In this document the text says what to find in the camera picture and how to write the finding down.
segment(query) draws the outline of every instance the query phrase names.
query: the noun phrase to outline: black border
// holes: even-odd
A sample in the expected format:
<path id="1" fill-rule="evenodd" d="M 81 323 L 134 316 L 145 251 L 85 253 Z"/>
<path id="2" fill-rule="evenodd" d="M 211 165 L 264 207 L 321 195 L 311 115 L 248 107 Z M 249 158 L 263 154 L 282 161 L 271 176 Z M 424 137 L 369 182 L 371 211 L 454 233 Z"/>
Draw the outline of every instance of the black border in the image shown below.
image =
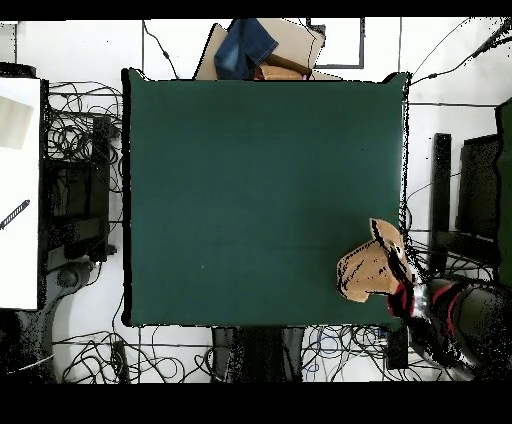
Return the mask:
<path id="1" fill-rule="evenodd" d="M 337 63 L 327 65 L 315 65 L 313 69 L 364 69 L 364 39 L 366 37 L 366 20 L 359 18 L 359 63 L 357 65 L 339 65 Z"/>
<path id="2" fill-rule="evenodd" d="M 231 24 L 229 25 L 230 28 L 233 25 L 233 22 L 234 22 L 234 20 L 231 21 Z M 197 74 L 199 72 L 199 69 L 201 68 L 201 65 L 203 64 L 204 55 L 206 54 L 206 49 L 208 48 L 208 44 L 210 44 L 210 39 L 212 38 L 213 31 L 215 30 L 215 27 L 217 25 L 219 25 L 219 24 L 215 23 L 210 28 L 210 32 L 208 33 L 208 38 L 206 39 L 206 43 L 204 44 L 204 47 L 203 47 L 203 52 L 201 53 L 201 57 L 199 58 L 199 62 L 197 64 L 197 66 L 196 66 L 196 70 L 194 71 L 194 76 L 192 77 L 192 80 L 194 80 L 194 81 L 197 78 Z"/>
<path id="3" fill-rule="evenodd" d="M 124 270 L 124 310 L 121 313 L 121 322 L 132 327 L 132 193 L 131 193 L 131 157 L 130 157 L 130 128 L 131 128 L 131 83 L 130 70 L 121 70 L 121 83 L 123 85 L 123 119 L 121 126 L 121 152 L 123 154 L 123 270 Z"/>

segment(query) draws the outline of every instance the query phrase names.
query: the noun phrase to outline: white floor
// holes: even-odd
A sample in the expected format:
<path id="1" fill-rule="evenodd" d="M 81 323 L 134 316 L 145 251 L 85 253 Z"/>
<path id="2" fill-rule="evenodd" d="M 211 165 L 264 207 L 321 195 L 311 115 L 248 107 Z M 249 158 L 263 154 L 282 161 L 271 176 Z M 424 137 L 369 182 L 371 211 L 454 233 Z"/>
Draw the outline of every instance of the white floor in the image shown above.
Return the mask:
<path id="1" fill-rule="evenodd" d="M 366 18 L 365 68 L 328 72 L 345 79 L 372 81 L 382 81 L 388 74 L 398 70 L 415 72 L 436 44 L 464 19 Z M 214 22 L 226 28 L 230 21 L 151 20 L 147 21 L 147 26 L 169 52 L 180 78 L 191 78 Z M 322 23 L 322 19 L 315 19 L 313 23 Z M 334 25 L 343 24 L 342 19 L 339 22 L 330 21 L 327 23 L 328 31 Z M 499 21 L 493 18 L 473 19 L 465 23 L 428 58 L 414 75 L 413 81 L 454 67 L 498 26 Z M 336 34 L 336 31 L 331 30 L 331 34 Z M 127 67 L 143 69 L 152 79 L 173 78 L 172 69 L 155 40 L 143 37 L 141 21 L 21 22 L 17 29 L 16 55 L 13 35 L 12 26 L 0 25 L 0 61 L 14 61 L 17 56 L 18 63 L 34 66 L 37 76 L 50 82 L 97 81 L 121 90 L 120 72 Z M 335 40 L 334 35 L 328 35 L 327 38 L 331 46 L 338 42 L 340 52 L 348 52 L 345 59 L 352 63 L 354 45 L 358 41 L 358 34 L 340 40 Z M 411 87 L 407 193 L 430 182 L 432 139 L 435 133 L 452 134 L 452 170 L 455 173 L 459 169 L 463 141 L 496 132 L 494 106 L 512 97 L 512 61 L 509 54 L 508 45 L 500 46 L 469 61 L 452 74 L 425 80 Z M 339 56 L 340 61 L 344 60 L 343 53 Z M 94 87 L 94 84 L 85 84 L 83 91 Z M 108 98 L 94 98 L 89 102 L 90 105 L 103 106 L 111 103 L 112 99 Z M 458 179 L 455 177 L 452 183 L 452 226 L 456 216 L 457 186 Z M 429 193 L 428 189 L 422 190 L 409 200 L 415 229 L 428 228 Z M 119 218 L 121 210 L 121 201 L 116 197 L 112 194 L 112 220 Z M 416 239 L 424 242 L 426 235 L 418 233 Z M 113 230 L 109 241 L 118 247 L 119 252 L 103 265 L 99 280 L 94 285 L 62 301 L 55 316 L 55 341 L 111 330 L 112 316 L 122 295 L 123 251 L 120 226 Z M 119 316 L 115 320 L 116 331 L 129 343 L 137 344 L 138 330 L 124 327 Z M 152 356 L 149 344 L 153 331 L 154 327 L 141 330 L 142 346 L 148 356 Z M 155 348 L 157 356 L 175 356 L 189 371 L 195 368 L 194 355 L 203 355 L 206 346 L 211 344 L 211 335 L 206 328 L 162 327 L 154 341 L 162 345 L 191 345 Z M 54 362 L 58 375 L 82 348 L 80 345 L 68 344 L 55 346 Z M 132 363 L 137 361 L 137 355 L 132 350 L 128 351 L 128 357 Z M 173 365 L 162 363 L 162 368 L 166 367 L 172 374 Z M 77 367 L 68 378 L 79 379 L 86 375 L 84 370 Z M 199 371 L 187 381 L 207 381 L 208 378 Z M 381 375 L 370 360 L 356 358 L 347 363 L 344 379 L 380 380 Z M 142 375 L 141 381 L 160 380 L 154 371 L 148 371 Z"/>

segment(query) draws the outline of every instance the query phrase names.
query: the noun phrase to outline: green table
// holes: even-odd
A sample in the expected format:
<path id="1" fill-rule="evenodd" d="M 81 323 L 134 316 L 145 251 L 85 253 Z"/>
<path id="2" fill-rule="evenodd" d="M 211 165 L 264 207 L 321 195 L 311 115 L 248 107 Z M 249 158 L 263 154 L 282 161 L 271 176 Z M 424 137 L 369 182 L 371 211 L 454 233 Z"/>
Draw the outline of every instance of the green table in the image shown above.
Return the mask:
<path id="1" fill-rule="evenodd" d="M 343 299 L 336 264 L 371 238 L 369 217 L 398 226 L 405 81 L 123 70 L 131 325 L 394 322 L 384 296 Z"/>

